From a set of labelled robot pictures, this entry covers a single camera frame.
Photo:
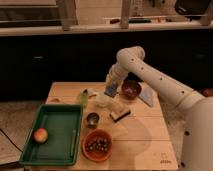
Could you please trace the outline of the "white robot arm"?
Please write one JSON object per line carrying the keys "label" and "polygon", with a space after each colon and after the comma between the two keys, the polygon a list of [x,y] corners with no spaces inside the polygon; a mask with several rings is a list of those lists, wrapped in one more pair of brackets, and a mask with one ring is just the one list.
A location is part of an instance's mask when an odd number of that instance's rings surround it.
{"label": "white robot arm", "polygon": [[213,97],[205,97],[144,62],[141,46],[123,48],[106,76],[105,94],[114,98],[131,72],[186,115],[179,171],[213,171]]}

